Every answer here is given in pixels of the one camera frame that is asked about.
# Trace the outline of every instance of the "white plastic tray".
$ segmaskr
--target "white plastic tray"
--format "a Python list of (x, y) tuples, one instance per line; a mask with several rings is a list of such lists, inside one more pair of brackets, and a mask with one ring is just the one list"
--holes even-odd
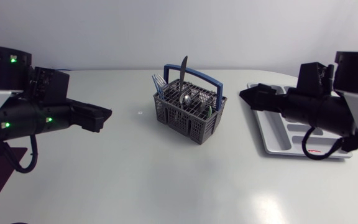
[[(248, 83), (248, 88), (258, 83)], [(277, 90), (277, 94), (286, 93), (292, 86), (270, 85)], [(280, 113), (269, 111), (254, 111), (258, 121), (260, 133), (264, 140), (265, 150), (269, 154), (280, 154), (289, 156), (305, 156), (302, 151), (302, 139), (310, 129), (309, 125), (288, 121)], [(336, 139), (340, 136), (316, 128), (310, 135), (306, 145), (310, 153), (319, 155), (327, 153)], [(351, 152), (338, 150), (330, 158), (350, 158)]]

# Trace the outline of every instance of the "white wall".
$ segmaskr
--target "white wall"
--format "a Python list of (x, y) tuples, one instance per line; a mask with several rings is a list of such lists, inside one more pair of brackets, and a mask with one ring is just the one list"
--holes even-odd
[(358, 50), (358, 0), (0, 0), (0, 45), (52, 68), (255, 68), (297, 75)]

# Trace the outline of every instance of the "table surface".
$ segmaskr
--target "table surface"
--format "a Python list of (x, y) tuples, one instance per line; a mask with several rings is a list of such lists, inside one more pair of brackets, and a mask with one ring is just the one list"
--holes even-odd
[[(0, 193), (0, 223), (358, 223), (358, 151), (325, 161), (268, 155), (239, 97), (249, 82), (295, 85), (295, 77), (201, 72), (224, 83), (227, 97), (203, 145), (157, 121), (151, 75), (162, 70), (69, 72), (69, 98), (113, 114), (100, 133), (39, 134), (37, 167), (13, 173)], [(172, 71), (170, 81), (178, 77)], [(29, 161), (27, 152), (21, 163)]]

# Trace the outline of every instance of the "cutlery basket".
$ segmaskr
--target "cutlery basket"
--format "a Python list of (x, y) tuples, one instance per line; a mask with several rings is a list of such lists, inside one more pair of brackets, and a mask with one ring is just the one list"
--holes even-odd
[[(180, 66), (164, 66), (164, 80), (167, 83), (170, 69), (180, 70)], [(191, 97), (191, 104), (189, 106), (181, 105), (179, 104), (180, 80), (177, 79), (169, 83), (163, 90), (163, 96), (158, 92), (154, 94), (155, 112), (157, 120), (161, 123), (168, 124), (179, 133), (202, 144), (218, 126), (227, 98), (222, 96), (223, 84), (219, 81), (191, 68), (186, 68), (186, 73), (216, 86), (217, 92), (206, 90), (190, 82), (183, 82), (182, 94)]]

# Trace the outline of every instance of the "black cable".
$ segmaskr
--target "black cable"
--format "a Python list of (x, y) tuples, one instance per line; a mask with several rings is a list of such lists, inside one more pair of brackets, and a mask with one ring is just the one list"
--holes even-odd
[(308, 152), (308, 150), (306, 149), (306, 142), (308, 141), (310, 134), (314, 131), (314, 127), (311, 127), (308, 132), (306, 132), (303, 140), (302, 140), (302, 150), (303, 153), (305, 153), (305, 155), (307, 157), (309, 157), (310, 159), (314, 159), (314, 160), (322, 160), (322, 159), (326, 159), (328, 158), (332, 153), (336, 152), (340, 147), (342, 147), (343, 144), (343, 140), (344, 138), (339, 138), (338, 140), (336, 140), (336, 142), (333, 144), (332, 148), (324, 155), (314, 155), (310, 152)]
[(8, 160), (8, 162), (13, 166), (13, 168), (15, 168), (16, 171), (22, 174), (31, 172), (34, 169), (35, 165), (37, 165), (38, 147), (37, 147), (37, 139), (35, 138), (35, 135), (33, 134), (30, 135), (30, 141), (31, 141), (32, 158), (29, 166), (27, 166), (26, 168), (23, 168), (20, 165), (19, 161), (17, 160), (17, 157), (12, 152), (12, 149), (9, 147), (9, 145), (5, 147), (5, 151), (4, 151), (4, 156)]

